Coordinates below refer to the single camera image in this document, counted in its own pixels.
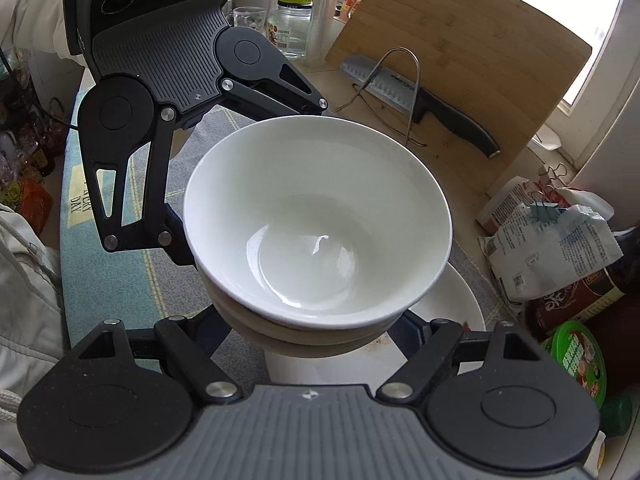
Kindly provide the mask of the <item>white plate with stain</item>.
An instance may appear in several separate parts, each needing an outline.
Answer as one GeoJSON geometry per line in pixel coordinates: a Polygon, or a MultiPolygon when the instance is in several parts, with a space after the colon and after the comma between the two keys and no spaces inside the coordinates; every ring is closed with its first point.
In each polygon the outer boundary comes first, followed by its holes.
{"type": "MultiPolygon", "coordinates": [[[[411,308],[424,321],[449,318],[471,330],[486,328],[480,310],[483,295],[489,292],[486,276],[472,263],[450,263],[432,289],[411,308]]],[[[398,346],[400,337],[388,333],[365,346],[340,356],[299,359],[267,351],[269,378],[277,384],[348,385],[366,384],[376,390],[407,362],[407,353],[398,346]]]]}

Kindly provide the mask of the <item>white bowl front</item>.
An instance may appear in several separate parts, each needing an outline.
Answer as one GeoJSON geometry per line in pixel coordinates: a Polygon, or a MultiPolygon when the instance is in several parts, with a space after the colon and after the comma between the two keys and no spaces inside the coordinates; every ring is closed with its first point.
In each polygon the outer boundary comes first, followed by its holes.
{"type": "Polygon", "coordinates": [[[220,317],[226,322],[232,330],[235,330],[244,339],[251,344],[262,350],[269,350],[284,356],[295,356],[296,358],[304,359],[319,359],[328,358],[329,356],[339,356],[347,352],[355,351],[366,344],[374,341],[378,336],[387,332],[400,318],[394,318],[393,321],[387,322],[380,327],[377,327],[369,335],[357,338],[349,342],[341,342],[340,344],[296,344],[295,342],[288,342],[279,340],[262,333],[252,330],[237,318],[235,318],[230,312],[224,310],[223,307],[218,307],[213,304],[213,307],[217,310],[220,317]]]}

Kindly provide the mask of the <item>white bowl pink flowers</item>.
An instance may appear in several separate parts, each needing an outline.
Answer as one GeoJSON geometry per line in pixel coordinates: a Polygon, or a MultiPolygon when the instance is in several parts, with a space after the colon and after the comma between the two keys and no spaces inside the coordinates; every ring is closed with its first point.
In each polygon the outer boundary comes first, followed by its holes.
{"type": "Polygon", "coordinates": [[[198,263],[195,263],[200,277],[205,284],[205,288],[217,307],[221,307],[224,312],[231,315],[235,321],[241,322],[255,332],[269,336],[271,338],[289,342],[290,344],[309,344],[310,346],[329,346],[330,344],[346,344],[365,336],[374,335],[377,337],[393,326],[399,319],[390,318],[374,325],[348,328],[347,330],[336,330],[335,328],[305,328],[285,322],[277,322],[265,318],[248,307],[243,306],[218,285],[216,285],[204,272],[198,263]]]}

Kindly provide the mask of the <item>grey green checked mat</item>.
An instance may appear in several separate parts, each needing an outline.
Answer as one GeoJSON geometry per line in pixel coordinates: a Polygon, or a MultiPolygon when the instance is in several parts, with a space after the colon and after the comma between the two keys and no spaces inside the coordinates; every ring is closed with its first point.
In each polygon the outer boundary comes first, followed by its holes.
{"type": "MultiPolygon", "coordinates": [[[[184,192],[198,162],[219,141],[251,124],[252,120],[217,106],[203,116],[171,159],[166,188],[170,206],[182,222],[184,192]]],[[[160,248],[105,250],[94,222],[76,134],[67,140],[65,163],[68,206],[61,222],[61,266],[66,323],[73,342],[81,341],[108,318],[127,328],[149,328],[162,318],[191,314],[214,304],[195,269],[195,259],[194,266],[177,266],[160,248]]],[[[452,240],[444,271],[457,260],[472,263],[452,240]]],[[[490,330],[508,314],[498,292],[487,278],[486,282],[490,291],[484,293],[480,310],[485,330],[490,330]]],[[[267,351],[231,330],[213,359],[244,389],[251,389],[265,380],[271,382],[267,351]]]]}

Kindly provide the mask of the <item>glass mug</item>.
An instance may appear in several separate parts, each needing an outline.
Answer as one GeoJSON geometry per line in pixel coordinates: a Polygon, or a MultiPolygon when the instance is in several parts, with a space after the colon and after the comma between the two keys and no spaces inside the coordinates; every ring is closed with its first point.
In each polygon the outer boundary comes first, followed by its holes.
{"type": "Polygon", "coordinates": [[[232,21],[236,27],[245,27],[262,34],[265,30],[267,11],[260,6],[237,6],[232,10],[232,21]]]}

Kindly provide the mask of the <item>glass jar green lid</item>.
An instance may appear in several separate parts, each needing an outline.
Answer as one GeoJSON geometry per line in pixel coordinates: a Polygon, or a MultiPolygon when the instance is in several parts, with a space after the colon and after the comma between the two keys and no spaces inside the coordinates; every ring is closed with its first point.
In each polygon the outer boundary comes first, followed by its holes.
{"type": "Polygon", "coordinates": [[[305,57],[314,0],[278,0],[267,21],[267,37],[287,58],[305,57]]]}

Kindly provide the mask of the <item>green lid sauce jar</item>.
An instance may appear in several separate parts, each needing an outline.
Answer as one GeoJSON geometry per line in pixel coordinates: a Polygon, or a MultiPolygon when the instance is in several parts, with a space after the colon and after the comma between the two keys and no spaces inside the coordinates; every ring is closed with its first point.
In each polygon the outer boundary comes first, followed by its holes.
{"type": "Polygon", "coordinates": [[[577,321],[567,321],[541,345],[593,398],[598,408],[602,408],[606,397],[606,368],[602,351],[590,330],[577,321]]]}

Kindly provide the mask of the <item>white blue plastic bag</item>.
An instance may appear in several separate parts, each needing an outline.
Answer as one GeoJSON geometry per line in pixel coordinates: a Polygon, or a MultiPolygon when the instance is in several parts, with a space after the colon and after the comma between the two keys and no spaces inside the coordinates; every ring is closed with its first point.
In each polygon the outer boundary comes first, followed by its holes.
{"type": "Polygon", "coordinates": [[[516,206],[497,232],[484,238],[482,249],[512,304],[548,296],[623,257],[597,211],[550,203],[516,206]]]}

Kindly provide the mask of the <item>dark soy sauce bottle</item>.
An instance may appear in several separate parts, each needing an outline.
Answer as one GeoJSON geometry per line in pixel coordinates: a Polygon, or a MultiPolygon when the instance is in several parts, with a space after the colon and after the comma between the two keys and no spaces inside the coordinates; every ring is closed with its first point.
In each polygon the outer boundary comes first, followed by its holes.
{"type": "Polygon", "coordinates": [[[623,252],[619,259],[550,295],[529,301],[525,324],[538,341],[567,321],[587,321],[623,296],[639,291],[639,225],[614,236],[623,252]]]}

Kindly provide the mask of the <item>red white food bag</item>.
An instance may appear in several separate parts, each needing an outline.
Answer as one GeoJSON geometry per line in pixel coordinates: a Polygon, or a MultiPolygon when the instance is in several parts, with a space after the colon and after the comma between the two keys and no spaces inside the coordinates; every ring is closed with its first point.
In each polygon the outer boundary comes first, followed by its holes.
{"type": "Polygon", "coordinates": [[[498,231],[503,223],[509,220],[510,215],[518,206],[521,204],[530,206],[533,203],[556,203],[560,207],[570,206],[570,201],[553,185],[516,176],[506,182],[491,197],[477,215],[476,221],[489,235],[492,235],[498,231]]]}

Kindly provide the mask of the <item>green lid small jar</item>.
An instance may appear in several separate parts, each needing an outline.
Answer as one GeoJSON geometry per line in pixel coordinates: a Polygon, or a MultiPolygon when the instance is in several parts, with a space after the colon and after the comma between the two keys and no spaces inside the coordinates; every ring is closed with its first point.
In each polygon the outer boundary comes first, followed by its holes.
{"type": "Polygon", "coordinates": [[[606,400],[600,411],[600,430],[607,438],[626,434],[632,421],[632,401],[628,394],[606,400]]]}

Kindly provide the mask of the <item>bamboo cutting board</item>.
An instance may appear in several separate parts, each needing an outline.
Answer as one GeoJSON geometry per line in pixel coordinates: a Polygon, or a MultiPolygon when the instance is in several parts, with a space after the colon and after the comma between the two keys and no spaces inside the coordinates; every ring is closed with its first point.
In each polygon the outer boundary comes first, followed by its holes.
{"type": "Polygon", "coordinates": [[[479,122],[497,141],[488,158],[434,118],[414,132],[464,185],[483,194],[524,150],[586,64],[590,45],[521,0],[363,0],[326,55],[386,66],[479,122]],[[409,54],[392,54],[406,47],[409,54]]]}

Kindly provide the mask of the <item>black handled kitchen knife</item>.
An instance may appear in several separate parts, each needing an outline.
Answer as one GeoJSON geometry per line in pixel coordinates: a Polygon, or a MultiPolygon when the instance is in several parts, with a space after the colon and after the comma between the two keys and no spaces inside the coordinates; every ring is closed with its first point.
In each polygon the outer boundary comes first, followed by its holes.
{"type": "Polygon", "coordinates": [[[501,153],[497,141],[479,122],[420,88],[413,123],[420,124],[427,113],[432,114],[455,136],[474,145],[487,158],[494,158],[501,153]]]}

